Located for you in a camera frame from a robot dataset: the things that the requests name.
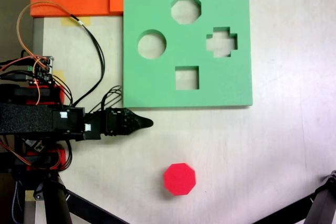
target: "cross-shaped hole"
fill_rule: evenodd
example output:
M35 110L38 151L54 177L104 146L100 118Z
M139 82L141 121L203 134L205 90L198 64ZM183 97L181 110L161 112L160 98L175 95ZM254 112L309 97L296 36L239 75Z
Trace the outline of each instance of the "cross-shaped hole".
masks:
M231 57L231 51L237 49L237 35L231 34L228 27L216 27L206 36L206 50L213 51L215 58Z

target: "octagonal hole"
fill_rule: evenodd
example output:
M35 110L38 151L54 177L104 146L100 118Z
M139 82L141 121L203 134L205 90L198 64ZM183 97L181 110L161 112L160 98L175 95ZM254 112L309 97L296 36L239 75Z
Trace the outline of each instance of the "octagonal hole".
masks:
M199 0L174 0L172 17L181 25L194 23L202 14Z
M164 35L157 30L144 31L139 38L138 52L146 59L157 59L167 47Z

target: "square hole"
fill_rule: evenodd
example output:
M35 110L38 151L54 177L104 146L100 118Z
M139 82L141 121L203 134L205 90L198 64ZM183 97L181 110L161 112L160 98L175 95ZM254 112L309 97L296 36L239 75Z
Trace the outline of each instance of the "square hole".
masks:
M196 90L200 88L197 67L175 67L176 90Z

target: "circular hole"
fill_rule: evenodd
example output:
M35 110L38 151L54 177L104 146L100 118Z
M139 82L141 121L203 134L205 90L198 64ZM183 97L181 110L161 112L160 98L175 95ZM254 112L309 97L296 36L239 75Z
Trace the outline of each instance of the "circular hole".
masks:
M157 59L166 50L167 42L163 34L157 30L147 30L140 35L139 54L146 59Z

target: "red wire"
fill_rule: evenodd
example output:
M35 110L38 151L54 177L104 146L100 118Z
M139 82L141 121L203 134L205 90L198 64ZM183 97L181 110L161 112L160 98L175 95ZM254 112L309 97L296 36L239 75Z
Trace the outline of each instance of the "red wire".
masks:
M8 63L7 65L5 65L3 68L0 69L0 71L4 71L4 69L8 68L10 65L20 61L20 60L24 60L24 59L28 59L28 58L34 58L36 57L36 55L30 55L30 56L26 56L26 57L23 57L23 58L20 58L20 59L16 59L16 60L13 60L12 62ZM41 59L47 59L46 57L41 57L41 56L38 56L39 58Z
M11 148L7 147L6 145L4 145L1 141L0 141L0 145L5 148L6 150L12 152L18 159L20 159L23 163L26 163L26 165L32 165L30 162L28 162L27 160L25 160L23 157L21 157L20 155L18 155L17 153L13 152Z

